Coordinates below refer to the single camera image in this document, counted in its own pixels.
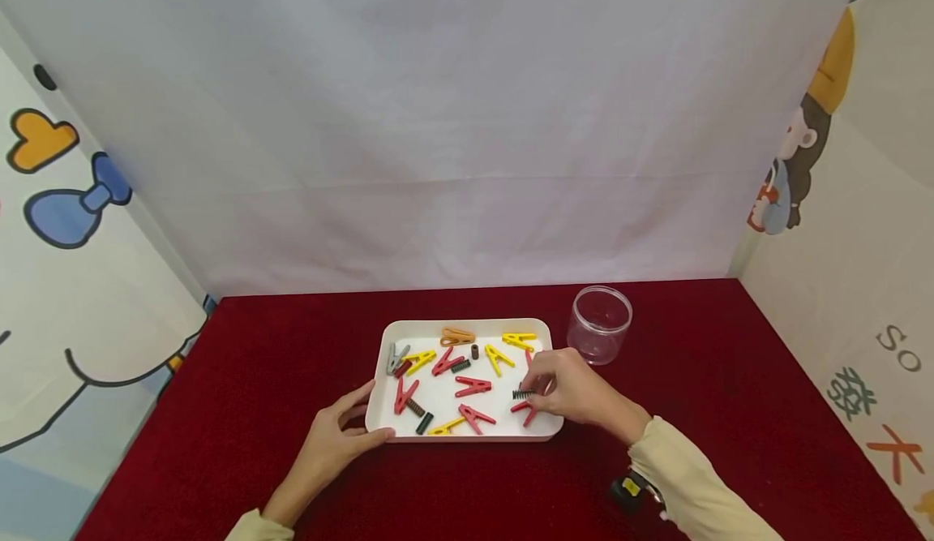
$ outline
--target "yellow heart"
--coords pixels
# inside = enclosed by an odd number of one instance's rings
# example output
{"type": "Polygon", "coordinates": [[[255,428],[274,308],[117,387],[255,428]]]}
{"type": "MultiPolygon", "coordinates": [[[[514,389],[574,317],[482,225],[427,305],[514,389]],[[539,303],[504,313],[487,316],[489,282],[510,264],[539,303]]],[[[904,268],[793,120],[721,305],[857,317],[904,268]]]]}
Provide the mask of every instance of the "yellow heart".
{"type": "Polygon", "coordinates": [[[6,155],[13,170],[34,174],[78,145],[78,130],[69,122],[53,123],[42,111],[20,109],[10,119],[19,139],[6,155]]]}

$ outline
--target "red felt surface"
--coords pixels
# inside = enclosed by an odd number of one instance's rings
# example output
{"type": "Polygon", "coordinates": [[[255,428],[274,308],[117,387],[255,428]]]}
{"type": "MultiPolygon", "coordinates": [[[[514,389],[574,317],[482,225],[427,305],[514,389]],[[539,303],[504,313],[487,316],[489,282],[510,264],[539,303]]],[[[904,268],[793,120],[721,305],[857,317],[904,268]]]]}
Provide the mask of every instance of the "red felt surface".
{"type": "MultiPolygon", "coordinates": [[[[693,439],[785,539],[921,539],[738,282],[616,287],[633,325],[598,371],[693,439]]],[[[561,346],[577,290],[224,300],[78,540],[223,539],[286,474],[315,411],[373,376],[389,322],[536,317],[561,346]]],[[[683,539],[610,503],[627,465],[619,443],[571,423],[545,444],[389,444],[315,500],[297,539],[683,539]]]]}

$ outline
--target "cartoon girl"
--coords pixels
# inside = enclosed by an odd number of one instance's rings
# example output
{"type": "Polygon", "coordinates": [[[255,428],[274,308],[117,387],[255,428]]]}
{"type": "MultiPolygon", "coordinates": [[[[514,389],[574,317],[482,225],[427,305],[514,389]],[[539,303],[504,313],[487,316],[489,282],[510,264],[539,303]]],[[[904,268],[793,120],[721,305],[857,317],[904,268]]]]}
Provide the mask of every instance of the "cartoon girl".
{"type": "Polygon", "coordinates": [[[800,224],[811,168],[827,144],[830,116],[846,95],[854,47],[853,13],[847,7],[746,220],[756,231],[779,234],[800,224]]]}

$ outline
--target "plastic tray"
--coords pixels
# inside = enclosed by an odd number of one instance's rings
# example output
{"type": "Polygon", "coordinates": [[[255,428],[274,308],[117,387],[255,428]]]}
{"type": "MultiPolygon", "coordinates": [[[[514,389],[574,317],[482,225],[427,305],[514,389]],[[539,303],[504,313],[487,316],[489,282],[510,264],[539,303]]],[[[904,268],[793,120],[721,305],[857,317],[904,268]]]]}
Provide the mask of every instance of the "plastic tray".
{"type": "Polygon", "coordinates": [[[518,389],[520,382],[526,375],[529,365],[526,362],[525,352],[503,343],[504,333],[534,333],[536,340],[527,341],[534,346],[535,351],[551,350],[551,332],[541,320],[534,318],[510,318],[496,320],[398,320],[392,322],[383,331],[382,344],[379,348],[379,358],[376,360],[376,386],[370,395],[370,406],[366,412],[366,426],[368,430],[380,427],[392,427],[396,431],[393,443],[420,443],[437,444],[452,442],[543,442],[551,439],[561,426],[564,418],[553,414],[539,412],[528,428],[523,427],[527,410],[511,413],[509,410],[519,401],[512,400],[512,390],[518,389]],[[468,386],[457,383],[455,376],[449,370],[441,375],[433,376],[431,368],[444,355],[448,348],[441,346],[441,331],[444,326],[460,328],[477,334],[477,344],[480,357],[474,361],[471,357],[471,346],[454,346],[450,358],[465,356],[471,361],[471,367],[460,371],[457,375],[469,376],[471,379],[487,380],[493,383],[493,388],[486,393],[468,395],[456,398],[454,393],[468,386]],[[434,361],[425,364],[412,375],[403,375],[404,386],[409,389],[415,380],[418,388],[412,398],[418,404],[435,414],[435,419],[424,436],[419,436],[416,430],[420,419],[409,408],[401,414],[393,412],[396,399],[396,377],[386,374],[388,357],[392,352],[391,344],[395,342],[398,349],[405,345],[412,345],[409,354],[435,349],[437,356],[434,361]],[[484,346],[492,344],[499,352],[509,357],[515,367],[500,362],[499,369],[503,376],[497,376],[493,371],[490,359],[486,357],[484,346]],[[457,407],[461,404],[473,407],[481,413],[496,419],[496,425],[478,422],[483,435],[474,434],[470,425],[461,423],[452,430],[450,436],[428,436],[428,431],[452,422],[461,416],[457,407]]]}

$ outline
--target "left hand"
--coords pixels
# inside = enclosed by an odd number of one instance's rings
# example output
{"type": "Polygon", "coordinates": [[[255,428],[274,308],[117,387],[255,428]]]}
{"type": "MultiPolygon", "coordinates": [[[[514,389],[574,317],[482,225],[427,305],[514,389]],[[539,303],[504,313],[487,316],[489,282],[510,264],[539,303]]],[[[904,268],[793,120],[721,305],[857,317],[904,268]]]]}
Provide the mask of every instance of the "left hand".
{"type": "Polygon", "coordinates": [[[362,427],[344,429],[351,419],[366,414],[366,401],[374,385],[375,380],[370,380],[315,415],[293,467],[263,510],[265,518],[286,527],[293,526],[308,503],[350,462],[395,436],[391,428],[373,432],[362,427]]]}

